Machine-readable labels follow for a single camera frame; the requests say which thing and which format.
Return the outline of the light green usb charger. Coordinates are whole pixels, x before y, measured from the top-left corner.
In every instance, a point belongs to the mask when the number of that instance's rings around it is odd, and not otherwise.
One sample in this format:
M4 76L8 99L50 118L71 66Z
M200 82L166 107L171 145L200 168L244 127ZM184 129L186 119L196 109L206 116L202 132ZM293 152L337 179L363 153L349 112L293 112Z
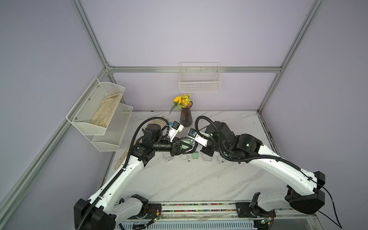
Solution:
M192 141L189 139L183 139L182 142L182 149L191 149L193 147Z

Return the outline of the clear pouch with black zipper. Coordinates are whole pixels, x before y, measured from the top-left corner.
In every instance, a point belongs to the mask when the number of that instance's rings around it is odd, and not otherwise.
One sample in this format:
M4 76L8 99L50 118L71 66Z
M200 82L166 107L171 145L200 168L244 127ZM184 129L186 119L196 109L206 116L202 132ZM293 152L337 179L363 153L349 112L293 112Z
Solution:
M180 138L179 142L181 144L180 154L191 154L197 150L198 143L190 138Z

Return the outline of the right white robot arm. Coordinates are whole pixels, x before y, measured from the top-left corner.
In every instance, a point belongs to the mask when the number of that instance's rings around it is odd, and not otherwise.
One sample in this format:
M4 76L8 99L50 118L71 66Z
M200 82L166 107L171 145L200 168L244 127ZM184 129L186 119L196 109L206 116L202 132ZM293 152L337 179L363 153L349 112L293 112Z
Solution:
M243 213L246 217L274 218L276 209L294 209L313 215L325 205L326 196L329 196L336 211L334 198L324 186L325 174L300 168L273 152L260 139L250 134L236 135L226 123L212 121L206 116L199 116L187 135L202 145L201 152L208 156L218 152L226 161L249 163L286 184L279 190L256 192Z

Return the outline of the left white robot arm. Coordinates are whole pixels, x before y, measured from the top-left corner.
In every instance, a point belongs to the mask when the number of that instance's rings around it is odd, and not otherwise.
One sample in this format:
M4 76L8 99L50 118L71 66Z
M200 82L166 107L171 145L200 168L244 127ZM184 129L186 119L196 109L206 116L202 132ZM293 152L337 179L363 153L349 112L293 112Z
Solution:
M136 129L125 161L112 177L87 200L80 199L74 205L74 227L77 230L113 230L125 220L148 212L148 200L138 194L116 204L129 182L137 175L157 151L177 153L181 141L175 136L183 130L179 122L170 123L164 118L164 128L151 123L155 118L144 120Z

